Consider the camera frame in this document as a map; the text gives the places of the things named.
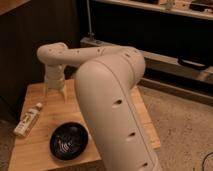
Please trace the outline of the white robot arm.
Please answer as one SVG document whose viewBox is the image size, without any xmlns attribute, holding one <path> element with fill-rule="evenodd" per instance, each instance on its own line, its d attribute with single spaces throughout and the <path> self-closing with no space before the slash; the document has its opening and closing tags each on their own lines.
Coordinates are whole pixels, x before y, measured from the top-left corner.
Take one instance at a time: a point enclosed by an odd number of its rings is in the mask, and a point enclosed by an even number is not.
<svg viewBox="0 0 213 171">
<path fill-rule="evenodd" d="M 162 171 L 131 97 L 145 72 L 138 49 L 70 49 L 59 42 L 39 47 L 37 57 L 45 65 L 44 80 L 50 89 L 64 87 L 66 65 L 77 69 L 78 105 L 107 171 Z"/>
</svg>

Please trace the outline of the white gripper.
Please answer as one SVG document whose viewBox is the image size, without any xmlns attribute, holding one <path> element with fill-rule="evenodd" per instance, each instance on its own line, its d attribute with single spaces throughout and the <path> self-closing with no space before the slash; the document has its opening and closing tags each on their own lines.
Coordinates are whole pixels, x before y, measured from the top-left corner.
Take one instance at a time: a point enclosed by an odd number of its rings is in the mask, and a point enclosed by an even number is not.
<svg viewBox="0 0 213 171">
<path fill-rule="evenodd" d="M 65 75 L 64 75 L 65 66 L 64 65 L 46 65 L 45 66 L 45 77 L 44 81 L 48 88 L 50 89 L 60 89 L 59 93 L 62 96 L 64 101 L 67 101 L 67 88 L 64 86 Z M 44 99 L 48 97 L 49 89 L 44 88 Z"/>
</svg>

